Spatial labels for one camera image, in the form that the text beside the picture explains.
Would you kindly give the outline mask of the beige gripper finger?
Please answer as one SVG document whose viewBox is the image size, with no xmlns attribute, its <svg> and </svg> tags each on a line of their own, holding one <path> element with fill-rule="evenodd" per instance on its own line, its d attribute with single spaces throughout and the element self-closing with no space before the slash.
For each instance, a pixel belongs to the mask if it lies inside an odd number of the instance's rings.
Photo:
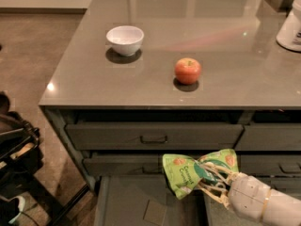
<svg viewBox="0 0 301 226">
<path fill-rule="evenodd" d="M 226 188 L 218 186 L 208 186 L 206 184 L 198 184 L 197 189 L 204 192 L 214 201 L 223 204 L 225 208 L 230 208 L 230 201 L 228 198 L 228 191 Z"/>
<path fill-rule="evenodd" d="M 216 165 L 212 162 L 201 164 L 199 167 L 209 173 L 209 181 L 215 184 L 220 183 L 230 186 L 239 176 L 238 172 Z"/>
</svg>

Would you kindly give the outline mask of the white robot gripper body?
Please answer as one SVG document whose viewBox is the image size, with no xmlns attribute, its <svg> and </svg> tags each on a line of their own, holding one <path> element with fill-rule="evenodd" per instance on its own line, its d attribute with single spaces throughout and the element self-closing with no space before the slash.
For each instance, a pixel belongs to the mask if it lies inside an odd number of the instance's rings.
<svg viewBox="0 0 301 226">
<path fill-rule="evenodd" d="M 239 218 L 260 222 L 270 195 L 270 186 L 253 176 L 239 173 L 230 186 L 230 208 Z"/>
</svg>

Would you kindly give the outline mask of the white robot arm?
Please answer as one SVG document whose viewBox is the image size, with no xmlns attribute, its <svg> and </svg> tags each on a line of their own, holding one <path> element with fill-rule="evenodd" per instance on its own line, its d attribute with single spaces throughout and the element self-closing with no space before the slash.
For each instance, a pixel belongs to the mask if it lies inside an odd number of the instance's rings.
<svg viewBox="0 0 301 226">
<path fill-rule="evenodd" d="M 301 201 L 274 190 L 253 176 L 233 172 L 212 162 L 199 166 L 217 178 L 215 186 L 198 183 L 198 188 L 223 204 L 237 217 L 264 226 L 300 226 Z"/>
</svg>

